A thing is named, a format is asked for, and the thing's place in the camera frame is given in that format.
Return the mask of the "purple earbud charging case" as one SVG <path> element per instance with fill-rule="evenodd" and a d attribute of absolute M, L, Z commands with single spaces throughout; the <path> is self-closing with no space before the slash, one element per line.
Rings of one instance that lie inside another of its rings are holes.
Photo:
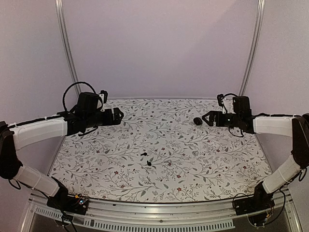
<path fill-rule="evenodd" d="M 199 117 L 195 117 L 195 118 L 193 119 L 193 122 L 194 122 L 197 126 L 200 126 L 200 125 L 202 125 L 203 120 L 202 120 L 201 118 L 199 118 Z"/>

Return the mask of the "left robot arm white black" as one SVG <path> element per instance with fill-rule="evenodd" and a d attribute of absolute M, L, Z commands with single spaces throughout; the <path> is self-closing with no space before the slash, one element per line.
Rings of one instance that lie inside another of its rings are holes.
<path fill-rule="evenodd" d="M 53 116 L 32 121 L 6 124 L 0 123 L 0 176 L 14 180 L 31 189 L 53 197 L 53 202 L 62 210 L 72 205 L 68 190 L 60 181 L 25 166 L 16 152 L 28 145 L 56 137 L 78 134 L 87 135 L 87 129 L 94 131 L 102 126 L 115 126 L 122 122 L 123 112 L 119 108 L 104 109 L 108 93 L 82 92 L 77 104 L 71 109 Z"/>

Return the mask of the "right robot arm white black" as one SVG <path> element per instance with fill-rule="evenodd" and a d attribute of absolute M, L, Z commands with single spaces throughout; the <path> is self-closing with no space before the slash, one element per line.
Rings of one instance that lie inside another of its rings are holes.
<path fill-rule="evenodd" d="M 309 165 L 309 115 L 265 114 L 253 115 L 247 96 L 232 94 L 232 109 L 226 105 L 226 96 L 217 96 L 220 111 L 209 111 L 194 123 L 206 122 L 208 126 L 238 128 L 241 133 L 273 134 L 292 138 L 292 151 L 289 158 L 270 176 L 254 189 L 250 199 L 254 211 L 261 210 L 268 203 L 268 195 L 277 191 L 306 169 Z"/>

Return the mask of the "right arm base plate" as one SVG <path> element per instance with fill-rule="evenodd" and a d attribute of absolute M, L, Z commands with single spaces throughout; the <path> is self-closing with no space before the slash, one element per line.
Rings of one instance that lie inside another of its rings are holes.
<path fill-rule="evenodd" d="M 254 196 L 239 193 L 234 196 L 232 206 L 237 216 L 246 215 L 251 225 L 263 227 L 272 217 L 275 203 L 272 198 L 260 201 Z"/>

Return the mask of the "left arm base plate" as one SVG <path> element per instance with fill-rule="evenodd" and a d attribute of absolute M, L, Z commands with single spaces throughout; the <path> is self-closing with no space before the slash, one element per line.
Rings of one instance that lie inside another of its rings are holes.
<path fill-rule="evenodd" d="M 68 195 L 66 193 L 49 197 L 47 206 L 64 212 L 85 215 L 89 205 L 89 197 L 78 195 Z"/>

